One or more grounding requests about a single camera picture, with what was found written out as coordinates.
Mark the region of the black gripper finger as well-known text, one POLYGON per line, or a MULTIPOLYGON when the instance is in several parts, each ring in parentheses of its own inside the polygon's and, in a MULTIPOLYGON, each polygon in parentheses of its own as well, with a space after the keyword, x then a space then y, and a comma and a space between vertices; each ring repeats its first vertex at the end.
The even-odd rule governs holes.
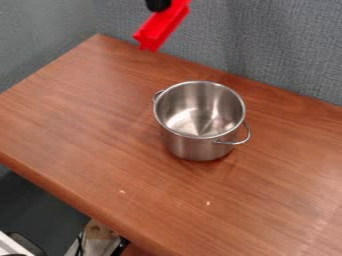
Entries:
POLYGON ((162 12, 171 7, 171 0, 145 0, 151 12, 162 12))

